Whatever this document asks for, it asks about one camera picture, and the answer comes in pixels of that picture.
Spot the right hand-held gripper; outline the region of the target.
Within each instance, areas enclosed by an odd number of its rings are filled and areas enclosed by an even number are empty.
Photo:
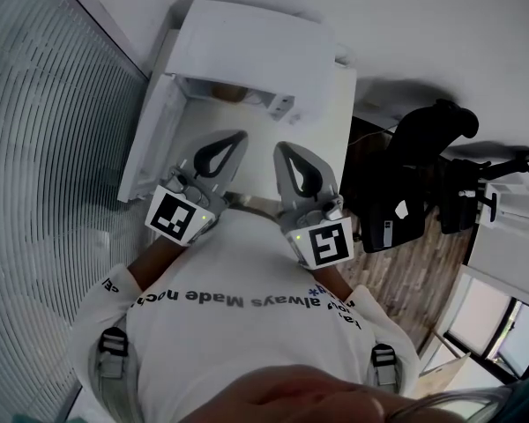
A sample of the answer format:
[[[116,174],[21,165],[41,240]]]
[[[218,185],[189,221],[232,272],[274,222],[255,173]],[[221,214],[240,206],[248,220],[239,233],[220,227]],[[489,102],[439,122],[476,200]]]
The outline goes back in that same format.
[[[352,220],[332,168],[308,148],[278,142],[273,153],[280,230],[300,263],[318,270],[354,257]]]

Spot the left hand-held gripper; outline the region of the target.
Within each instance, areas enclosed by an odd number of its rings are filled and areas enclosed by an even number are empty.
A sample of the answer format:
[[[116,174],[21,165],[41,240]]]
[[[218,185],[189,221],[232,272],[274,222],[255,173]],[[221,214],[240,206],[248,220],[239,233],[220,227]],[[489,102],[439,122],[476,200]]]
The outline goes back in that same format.
[[[247,148],[244,130],[216,130],[190,141],[178,157],[179,168],[173,167],[168,182],[157,186],[145,225],[180,246],[190,246],[227,209],[223,195]]]

